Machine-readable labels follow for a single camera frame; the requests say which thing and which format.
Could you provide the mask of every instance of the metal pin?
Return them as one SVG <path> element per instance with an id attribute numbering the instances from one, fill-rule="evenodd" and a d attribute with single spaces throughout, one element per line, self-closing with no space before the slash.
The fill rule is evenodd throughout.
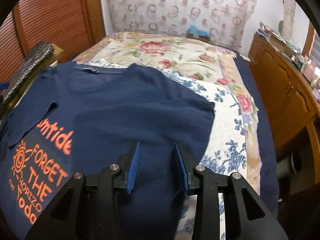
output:
<path id="1" fill-rule="evenodd" d="M 110 165 L 110 170 L 116 171 L 117 169 L 119 169 L 119 165 L 118 164 L 111 164 Z"/>
<path id="2" fill-rule="evenodd" d="M 76 172 L 76 173 L 73 175 L 73 177 L 74 177 L 75 179 L 81 179 L 82 176 L 83 176 L 82 172 Z"/>
<path id="3" fill-rule="evenodd" d="M 196 166 L 196 170 L 197 171 L 204 171 L 205 167 L 203 165 L 199 164 L 199 165 Z"/>
<path id="4" fill-rule="evenodd" d="M 241 178 L 241 174 L 239 172 L 235 172 L 232 174 L 232 177 L 234 177 L 235 179 L 240 179 Z"/>

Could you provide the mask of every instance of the floral bedspread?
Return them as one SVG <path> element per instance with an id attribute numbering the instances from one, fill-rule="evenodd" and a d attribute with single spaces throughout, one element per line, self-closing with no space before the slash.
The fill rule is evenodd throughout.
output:
<path id="1" fill-rule="evenodd" d="M 233 58 L 221 47 L 201 41 L 144 33 L 114 33 L 75 58 L 87 63 L 103 60 L 122 66 L 137 63 L 157 69 L 175 69 L 200 81 L 222 85 L 237 98 L 243 122 L 237 129 L 245 135 L 247 151 L 246 179 L 260 193 L 260 169 L 257 124 L 258 108 L 246 90 Z M 222 101 L 215 94 L 215 101 Z"/>

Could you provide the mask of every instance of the white fabric with blue floral print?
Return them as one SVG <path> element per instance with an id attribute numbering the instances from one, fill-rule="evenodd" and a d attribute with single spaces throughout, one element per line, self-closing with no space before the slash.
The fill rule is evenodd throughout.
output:
<path id="1" fill-rule="evenodd" d="M 89 61 L 88 65 L 124 68 L 102 60 Z M 190 78 L 176 70 L 160 70 L 167 78 L 193 90 L 210 102 L 215 102 L 215 119 L 209 143 L 200 164 L 212 171 L 230 175 L 237 171 L 246 178 L 247 153 L 242 114 L 236 97 L 223 87 Z M 225 239 L 223 196 L 219 193 L 220 240 Z M 175 240 L 191 240 L 196 214 L 196 196 L 186 197 Z"/>

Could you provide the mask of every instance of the navy blue bed sheet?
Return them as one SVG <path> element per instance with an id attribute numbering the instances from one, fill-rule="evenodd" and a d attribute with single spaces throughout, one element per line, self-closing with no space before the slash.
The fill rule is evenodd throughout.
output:
<path id="1" fill-rule="evenodd" d="M 276 216 L 278 211 L 279 184 L 276 174 L 276 153 L 267 112 L 249 66 L 239 54 L 234 58 L 234 62 L 236 63 L 246 89 L 253 97 L 254 102 L 259 109 L 257 135 L 262 162 L 260 171 L 260 198 L 264 201 L 273 215 Z"/>

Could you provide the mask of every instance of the navy blue t-shirt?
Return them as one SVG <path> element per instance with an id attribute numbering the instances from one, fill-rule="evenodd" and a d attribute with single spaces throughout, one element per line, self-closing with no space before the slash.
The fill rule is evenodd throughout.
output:
<path id="1" fill-rule="evenodd" d="M 87 67 L 47 68 L 1 125 L 0 208 L 7 223 L 23 239 L 75 172 L 98 173 L 139 140 L 134 190 L 119 198 L 125 239 L 172 239 L 183 197 L 171 151 L 182 142 L 200 161 L 214 105 L 150 67 Z"/>

